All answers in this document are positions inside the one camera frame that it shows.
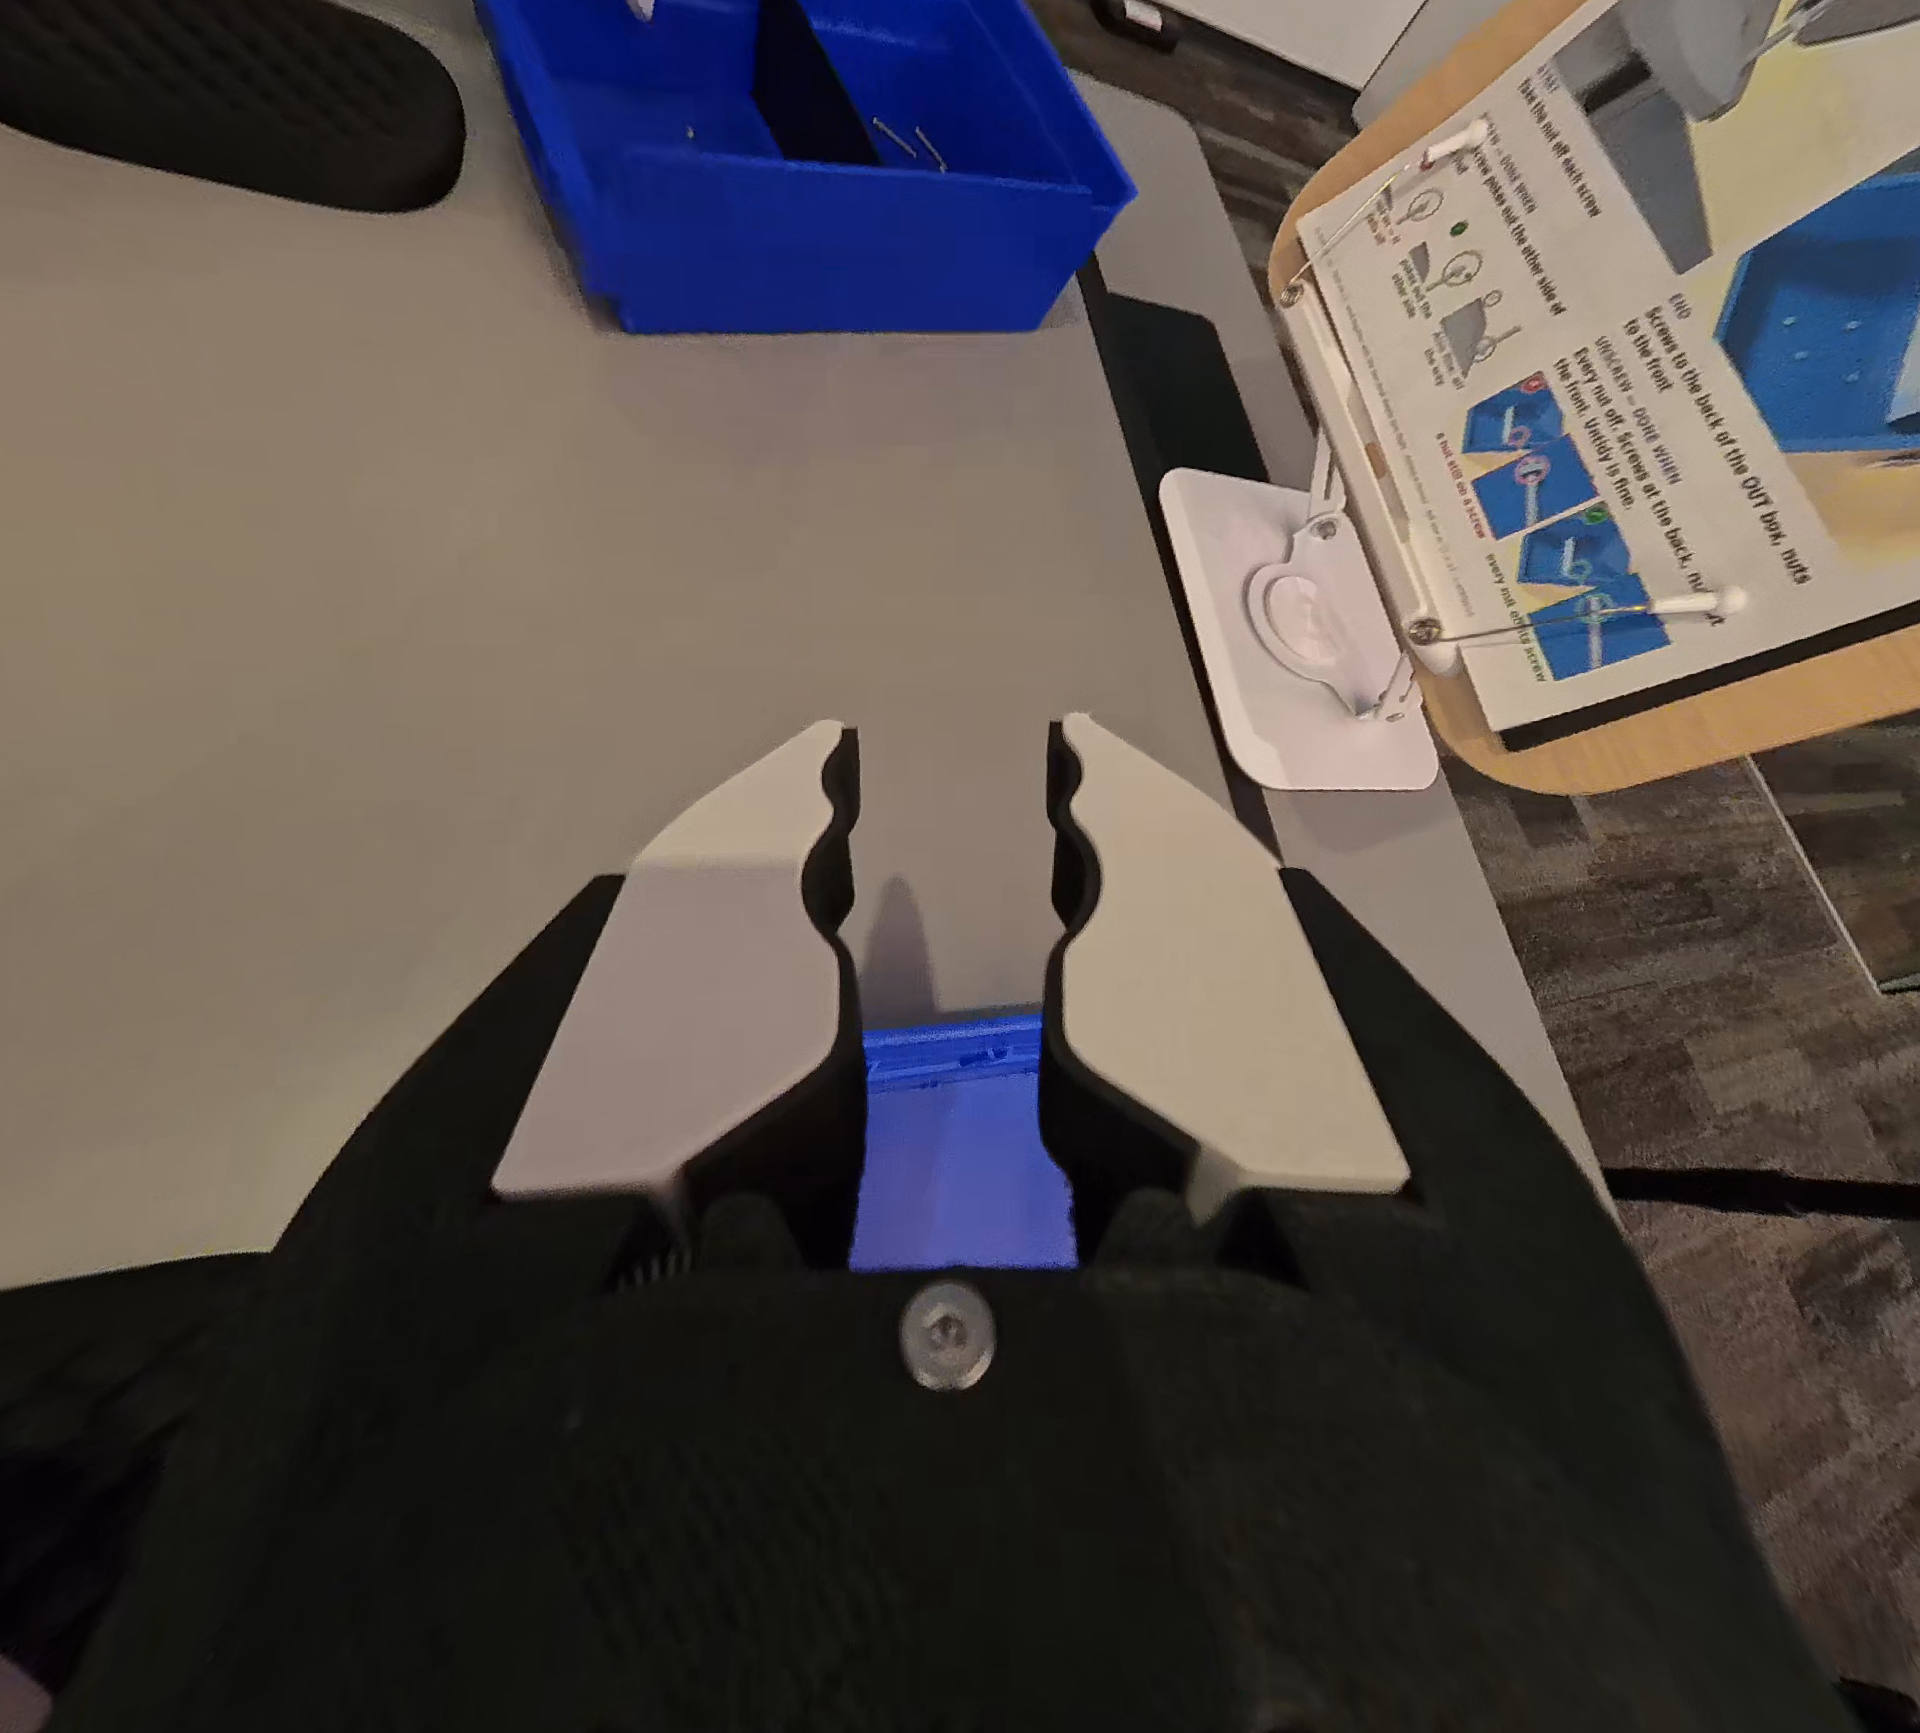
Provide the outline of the white stand base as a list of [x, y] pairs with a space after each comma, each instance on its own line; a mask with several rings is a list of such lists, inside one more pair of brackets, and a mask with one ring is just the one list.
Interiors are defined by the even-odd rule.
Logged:
[[1237, 769], [1264, 790], [1433, 787], [1415, 658], [1344, 504], [1179, 468], [1161, 508]]

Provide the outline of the blue divided plastic bin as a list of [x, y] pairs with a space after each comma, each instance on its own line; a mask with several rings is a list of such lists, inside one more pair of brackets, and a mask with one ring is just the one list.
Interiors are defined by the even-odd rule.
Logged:
[[630, 332], [1038, 328], [1139, 190], [1026, 2], [798, 2], [876, 169], [780, 161], [757, 0], [475, 0], [589, 301]]

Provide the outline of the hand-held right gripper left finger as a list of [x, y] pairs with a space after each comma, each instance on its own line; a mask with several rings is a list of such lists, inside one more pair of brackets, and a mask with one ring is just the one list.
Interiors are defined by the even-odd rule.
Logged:
[[853, 915], [858, 733], [817, 721], [661, 829], [621, 880], [492, 1172], [639, 1196], [691, 1241], [733, 1195], [850, 1264], [869, 1141]]

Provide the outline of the black bin divider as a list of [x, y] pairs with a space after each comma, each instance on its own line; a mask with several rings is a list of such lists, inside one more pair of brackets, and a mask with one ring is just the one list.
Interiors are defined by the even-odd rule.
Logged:
[[800, 0], [757, 0], [750, 96], [780, 161], [876, 169], [883, 161]]

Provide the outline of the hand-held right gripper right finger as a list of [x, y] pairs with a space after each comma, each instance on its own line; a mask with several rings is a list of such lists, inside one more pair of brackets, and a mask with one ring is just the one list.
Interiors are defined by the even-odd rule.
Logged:
[[1413, 1170], [1286, 891], [1237, 815], [1088, 713], [1046, 743], [1060, 923], [1038, 1118], [1091, 1266], [1137, 1193], [1210, 1230], [1242, 1193]]

